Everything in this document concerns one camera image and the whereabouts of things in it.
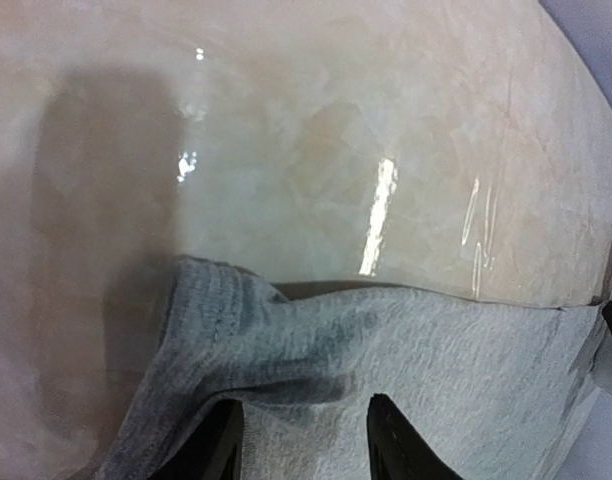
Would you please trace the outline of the grey t-shirt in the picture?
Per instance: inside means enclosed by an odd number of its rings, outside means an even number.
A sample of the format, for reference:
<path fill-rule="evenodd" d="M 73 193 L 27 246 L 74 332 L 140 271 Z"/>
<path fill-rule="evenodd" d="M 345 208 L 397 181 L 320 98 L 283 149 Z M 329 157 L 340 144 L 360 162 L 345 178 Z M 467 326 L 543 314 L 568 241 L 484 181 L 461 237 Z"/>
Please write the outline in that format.
<path fill-rule="evenodd" d="M 181 259 L 157 351 L 100 479 L 145 479 L 221 400 L 245 410 L 246 479 L 365 479 L 385 393 L 465 479 L 550 479 L 588 414 L 595 307 L 481 304 L 412 288 L 290 299 Z"/>

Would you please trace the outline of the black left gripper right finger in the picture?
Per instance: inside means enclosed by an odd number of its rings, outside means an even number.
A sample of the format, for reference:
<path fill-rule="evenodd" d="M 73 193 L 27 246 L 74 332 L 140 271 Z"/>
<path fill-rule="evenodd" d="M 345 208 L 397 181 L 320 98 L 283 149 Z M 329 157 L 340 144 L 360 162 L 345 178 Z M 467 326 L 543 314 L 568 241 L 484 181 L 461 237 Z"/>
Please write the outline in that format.
<path fill-rule="evenodd" d="M 462 480 L 386 394 L 375 394 L 370 399 L 367 440 L 372 479 Z"/>

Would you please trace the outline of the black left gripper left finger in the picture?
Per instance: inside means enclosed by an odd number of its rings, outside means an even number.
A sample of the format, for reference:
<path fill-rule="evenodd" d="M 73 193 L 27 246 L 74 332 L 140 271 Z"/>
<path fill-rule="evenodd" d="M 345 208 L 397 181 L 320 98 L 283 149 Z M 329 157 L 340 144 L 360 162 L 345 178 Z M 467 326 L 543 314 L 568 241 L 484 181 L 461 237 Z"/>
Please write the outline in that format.
<path fill-rule="evenodd" d="M 151 480 L 239 480 L 244 413 L 235 400 L 219 401 L 177 453 Z"/>

